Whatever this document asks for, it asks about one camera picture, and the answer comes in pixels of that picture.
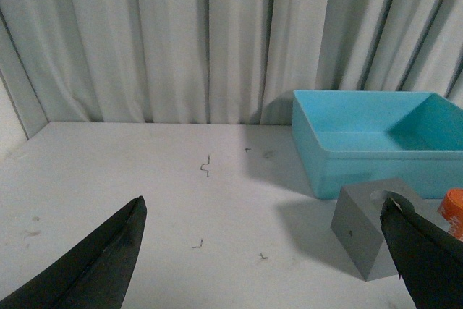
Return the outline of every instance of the stain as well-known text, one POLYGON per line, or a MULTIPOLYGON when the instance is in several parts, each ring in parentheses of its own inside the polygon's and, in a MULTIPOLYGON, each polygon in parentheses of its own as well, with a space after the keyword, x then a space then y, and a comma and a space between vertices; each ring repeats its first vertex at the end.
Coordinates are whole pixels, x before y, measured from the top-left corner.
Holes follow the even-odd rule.
POLYGON ((275 153, 272 150, 266 151, 262 155, 263 158, 273 158, 274 156, 275 153))
POLYGON ((27 237, 37 237, 42 231, 34 231, 34 232, 29 232, 29 231, 24 231, 23 233, 25 234, 24 239, 27 237))
POLYGON ((398 309, 397 306, 393 304, 390 300, 388 301, 388 307, 390 307, 390 309, 398 309))

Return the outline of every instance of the small dark mark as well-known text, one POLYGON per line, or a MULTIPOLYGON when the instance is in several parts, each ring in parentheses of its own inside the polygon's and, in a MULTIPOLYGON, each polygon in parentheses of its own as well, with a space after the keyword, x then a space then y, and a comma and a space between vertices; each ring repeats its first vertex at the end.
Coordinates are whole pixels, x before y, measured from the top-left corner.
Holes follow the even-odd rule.
POLYGON ((263 158, 272 158, 273 156, 275 156, 275 153, 272 150, 266 151, 263 154, 263 158))
POLYGON ((206 177, 209 177, 209 171, 207 169, 203 169, 204 166, 211 164, 211 155, 208 155, 208 163, 201 164, 201 170, 206 173, 206 177))
POLYGON ((192 246, 192 249, 200 249, 203 246, 203 240, 201 239, 200 246, 192 246))
POLYGON ((41 231, 34 231, 34 232, 24 231, 24 233, 26 234, 24 239, 26 239, 27 237, 37 237, 41 233, 41 231))

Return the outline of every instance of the wire piece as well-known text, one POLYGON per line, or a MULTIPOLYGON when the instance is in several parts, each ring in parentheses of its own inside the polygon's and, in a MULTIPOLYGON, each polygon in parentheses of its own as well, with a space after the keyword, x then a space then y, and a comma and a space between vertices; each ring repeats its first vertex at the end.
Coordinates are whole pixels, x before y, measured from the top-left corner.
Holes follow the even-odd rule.
POLYGON ((192 246, 192 249, 200 249, 203 246, 203 240, 201 239, 200 246, 192 246))
POLYGON ((209 171, 207 169, 204 169, 203 167, 208 166, 209 164, 211 164, 211 155, 208 155, 208 163, 201 164, 201 168, 200 168, 203 172, 206 173, 206 177, 209 177, 209 171))

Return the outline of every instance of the white table surface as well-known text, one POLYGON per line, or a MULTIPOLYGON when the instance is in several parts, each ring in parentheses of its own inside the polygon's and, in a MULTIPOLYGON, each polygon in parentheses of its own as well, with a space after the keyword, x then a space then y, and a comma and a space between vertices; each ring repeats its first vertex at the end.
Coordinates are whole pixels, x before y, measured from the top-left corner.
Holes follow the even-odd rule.
POLYGON ((123 308, 415 307, 398 276, 362 280, 281 126, 50 123, 0 166, 0 297, 139 195, 123 308))

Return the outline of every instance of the orange object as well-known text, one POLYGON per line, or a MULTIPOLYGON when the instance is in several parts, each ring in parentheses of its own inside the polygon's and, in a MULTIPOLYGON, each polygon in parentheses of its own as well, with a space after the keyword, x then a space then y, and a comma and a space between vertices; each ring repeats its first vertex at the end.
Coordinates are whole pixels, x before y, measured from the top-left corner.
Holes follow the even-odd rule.
POLYGON ((450 189, 438 212, 450 223, 449 234, 463 242, 463 189, 450 189))

